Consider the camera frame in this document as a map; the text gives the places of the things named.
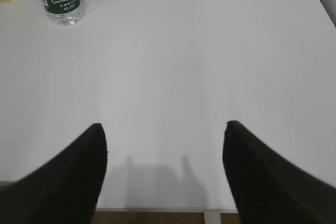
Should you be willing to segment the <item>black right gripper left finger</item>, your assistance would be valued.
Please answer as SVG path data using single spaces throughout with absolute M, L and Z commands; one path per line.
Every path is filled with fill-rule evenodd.
M 107 170 L 103 127 L 88 127 L 40 168 L 1 190 L 1 223 L 91 223 Z

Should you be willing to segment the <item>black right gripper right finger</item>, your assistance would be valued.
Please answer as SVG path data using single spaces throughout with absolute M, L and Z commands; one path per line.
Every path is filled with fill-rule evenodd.
M 238 121 L 227 122 L 223 165 L 241 223 L 335 223 L 335 187 L 279 155 Z

